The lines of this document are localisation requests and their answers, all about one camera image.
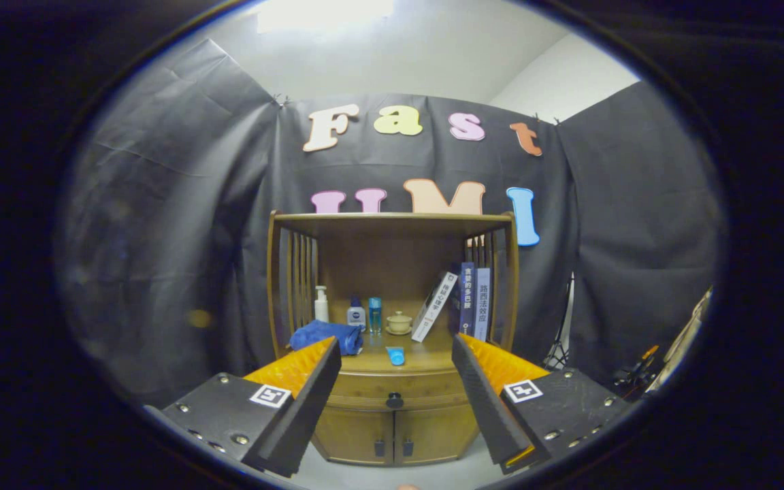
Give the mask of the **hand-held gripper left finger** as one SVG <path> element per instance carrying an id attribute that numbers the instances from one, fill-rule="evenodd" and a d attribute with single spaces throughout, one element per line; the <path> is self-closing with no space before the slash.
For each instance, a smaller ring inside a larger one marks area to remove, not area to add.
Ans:
<path id="1" fill-rule="evenodd" d="M 159 410 L 188 444 L 236 470 L 292 477 L 313 438 L 342 360 L 329 337 L 247 376 L 220 372 Z"/>

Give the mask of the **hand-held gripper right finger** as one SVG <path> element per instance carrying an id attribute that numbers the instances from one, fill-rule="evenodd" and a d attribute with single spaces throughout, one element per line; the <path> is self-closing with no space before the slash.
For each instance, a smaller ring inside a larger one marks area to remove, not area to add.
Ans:
<path id="1" fill-rule="evenodd" d="M 549 372 L 467 335 L 453 338 L 452 361 L 503 474 L 568 456 L 630 408 L 579 370 Z"/>

